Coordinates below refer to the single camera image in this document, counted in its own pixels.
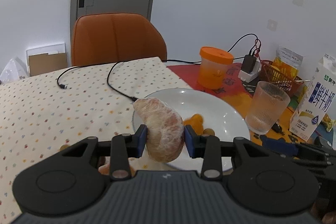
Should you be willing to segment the person's right hand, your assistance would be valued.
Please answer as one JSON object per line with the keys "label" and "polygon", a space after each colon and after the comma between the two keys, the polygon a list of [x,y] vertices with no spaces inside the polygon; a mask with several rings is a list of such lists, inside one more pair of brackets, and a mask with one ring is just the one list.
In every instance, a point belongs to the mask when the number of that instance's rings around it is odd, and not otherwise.
{"label": "person's right hand", "polygon": [[336,224],[336,212],[329,211],[327,205],[315,203],[310,211],[311,215],[324,224]]}

